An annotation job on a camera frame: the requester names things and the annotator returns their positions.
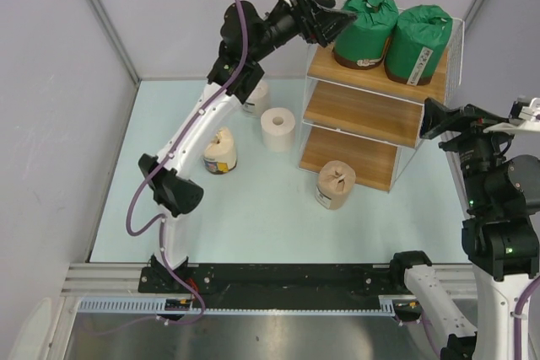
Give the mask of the green paper roll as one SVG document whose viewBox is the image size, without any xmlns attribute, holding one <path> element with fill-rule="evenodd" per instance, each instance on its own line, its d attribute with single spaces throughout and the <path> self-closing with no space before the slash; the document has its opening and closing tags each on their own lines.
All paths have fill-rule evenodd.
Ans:
<svg viewBox="0 0 540 360">
<path fill-rule="evenodd" d="M 357 19 L 334 41 L 335 61 L 355 70 L 379 66 L 399 16 L 395 1 L 347 0 L 342 10 L 354 12 Z"/>
</svg>

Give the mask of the brown paper roll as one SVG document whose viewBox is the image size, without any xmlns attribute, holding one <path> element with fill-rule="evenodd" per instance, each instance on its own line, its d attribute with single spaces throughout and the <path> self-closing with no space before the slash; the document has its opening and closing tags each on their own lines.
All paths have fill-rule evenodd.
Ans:
<svg viewBox="0 0 540 360">
<path fill-rule="evenodd" d="M 354 169 L 342 161 L 327 162 L 320 170 L 316 200 L 328 210 L 338 210 L 347 201 L 356 182 Z"/>
</svg>

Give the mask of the unwrapped white paper roll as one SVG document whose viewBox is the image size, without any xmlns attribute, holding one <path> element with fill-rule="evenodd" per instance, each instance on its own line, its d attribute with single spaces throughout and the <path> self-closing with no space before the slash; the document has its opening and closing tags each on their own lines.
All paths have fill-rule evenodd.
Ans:
<svg viewBox="0 0 540 360">
<path fill-rule="evenodd" d="M 262 114 L 260 122 L 266 148 L 277 153 L 287 152 L 292 148 L 296 121 L 290 110 L 281 107 L 268 109 Z"/>
</svg>

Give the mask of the cream cartoon roll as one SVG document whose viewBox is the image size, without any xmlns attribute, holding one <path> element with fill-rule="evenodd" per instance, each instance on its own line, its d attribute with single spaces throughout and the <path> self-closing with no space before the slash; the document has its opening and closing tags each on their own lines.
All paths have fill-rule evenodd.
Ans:
<svg viewBox="0 0 540 360">
<path fill-rule="evenodd" d="M 221 127 L 202 156 L 205 169 L 214 175 L 229 173 L 237 165 L 235 139 L 227 126 Z"/>
</svg>

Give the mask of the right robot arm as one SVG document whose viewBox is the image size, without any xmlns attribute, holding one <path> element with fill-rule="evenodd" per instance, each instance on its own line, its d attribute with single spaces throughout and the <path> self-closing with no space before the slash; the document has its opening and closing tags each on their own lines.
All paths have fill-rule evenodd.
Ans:
<svg viewBox="0 0 540 360">
<path fill-rule="evenodd" d="M 395 254 L 389 283 L 418 300 L 426 336 L 441 359 L 528 356 L 528 301 L 539 285 L 539 239 L 531 221 L 539 210 L 539 160 L 505 155 L 515 135 L 538 129 L 536 98 L 517 99 L 505 117 L 470 104 L 451 109 L 435 99 L 424 102 L 420 136 L 450 132 L 440 148 L 460 159 L 468 215 L 462 248 L 472 263 L 478 320 L 462 314 L 422 251 Z"/>
</svg>

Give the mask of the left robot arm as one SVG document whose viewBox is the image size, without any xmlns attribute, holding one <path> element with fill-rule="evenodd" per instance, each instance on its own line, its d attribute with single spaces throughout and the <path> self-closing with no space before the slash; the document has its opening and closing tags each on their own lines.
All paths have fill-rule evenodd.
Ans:
<svg viewBox="0 0 540 360">
<path fill-rule="evenodd" d="M 247 101 L 262 79 L 261 60 L 296 36 L 326 47 L 355 20 L 355 13 L 338 9 L 334 0 L 278 0 L 265 16 L 245 0 L 226 9 L 218 58 L 199 101 L 166 146 L 138 160 L 144 179 L 137 191 L 150 189 L 161 210 L 152 219 L 159 223 L 159 242 L 151 264 L 166 291 L 189 285 L 182 268 L 188 253 L 181 231 L 204 194 L 191 179 L 192 169 L 223 121 Z"/>
</svg>

